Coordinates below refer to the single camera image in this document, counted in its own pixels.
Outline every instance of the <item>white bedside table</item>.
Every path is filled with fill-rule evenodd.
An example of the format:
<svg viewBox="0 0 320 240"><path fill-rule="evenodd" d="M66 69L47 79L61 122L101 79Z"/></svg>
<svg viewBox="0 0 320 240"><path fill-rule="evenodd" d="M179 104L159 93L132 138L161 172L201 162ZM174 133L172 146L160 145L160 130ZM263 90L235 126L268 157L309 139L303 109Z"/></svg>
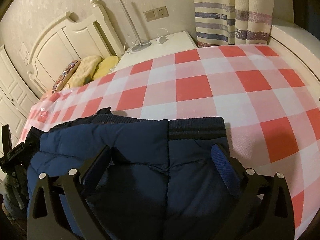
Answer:
<svg viewBox="0 0 320 240"><path fill-rule="evenodd" d="M157 57L166 56L169 54L197 49L193 39L187 32L180 32L168 35L168 40L159 44L156 39L151 40L151 45L141 51L134 53L125 53L114 71L153 59Z"/></svg>

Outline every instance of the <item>checkered bedspread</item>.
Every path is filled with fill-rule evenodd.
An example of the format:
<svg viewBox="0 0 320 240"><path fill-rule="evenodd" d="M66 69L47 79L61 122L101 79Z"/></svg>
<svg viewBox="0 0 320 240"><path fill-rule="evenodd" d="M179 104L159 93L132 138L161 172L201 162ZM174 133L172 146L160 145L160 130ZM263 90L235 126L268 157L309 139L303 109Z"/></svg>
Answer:
<svg viewBox="0 0 320 240"><path fill-rule="evenodd" d="M54 125L111 106L143 119L224 118L231 155L289 185L296 238L320 207L320 111L308 84L270 47L208 47L149 60L32 107L31 126Z"/></svg>

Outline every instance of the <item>curtain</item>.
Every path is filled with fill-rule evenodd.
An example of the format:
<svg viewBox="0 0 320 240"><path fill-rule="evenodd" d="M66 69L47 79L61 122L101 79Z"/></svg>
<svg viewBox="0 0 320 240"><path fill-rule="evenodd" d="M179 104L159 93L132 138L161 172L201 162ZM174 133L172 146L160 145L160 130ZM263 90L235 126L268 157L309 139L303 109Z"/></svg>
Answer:
<svg viewBox="0 0 320 240"><path fill-rule="evenodd" d="M199 47L266 44L274 0L194 0Z"/></svg>

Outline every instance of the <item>headboard panel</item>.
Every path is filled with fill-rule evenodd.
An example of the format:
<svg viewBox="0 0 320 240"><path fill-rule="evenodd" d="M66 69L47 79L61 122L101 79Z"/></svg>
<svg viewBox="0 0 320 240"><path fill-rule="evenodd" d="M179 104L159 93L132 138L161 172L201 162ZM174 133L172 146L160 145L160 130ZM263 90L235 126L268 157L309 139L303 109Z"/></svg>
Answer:
<svg viewBox="0 0 320 240"><path fill-rule="evenodd" d="M39 36L34 44L29 64L33 71L28 72L31 81L43 93L50 90L54 81L65 67L75 59L83 59L90 55L103 58L111 56L97 24L107 37L112 51L120 57L124 48L112 27L108 15L97 0L90 0L93 14L82 22L76 23L66 12L55 19Z"/></svg>

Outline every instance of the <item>bed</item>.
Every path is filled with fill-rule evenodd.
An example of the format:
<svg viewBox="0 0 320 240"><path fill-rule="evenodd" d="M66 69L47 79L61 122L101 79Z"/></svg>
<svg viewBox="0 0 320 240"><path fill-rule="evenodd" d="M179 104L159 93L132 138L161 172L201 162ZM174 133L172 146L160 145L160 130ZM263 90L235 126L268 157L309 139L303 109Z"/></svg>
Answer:
<svg viewBox="0 0 320 240"><path fill-rule="evenodd" d="M124 53L104 8L91 3L86 20L74 23L66 13L33 46L29 76L43 93L71 60ZM32 107L19 142L31 126L48 131L108 106L142 119L221 116L233 157L260 174L285 175L297 239L320 207L319 65L320 41L274 19L268 45L170 54L44 98Z"/></svg>

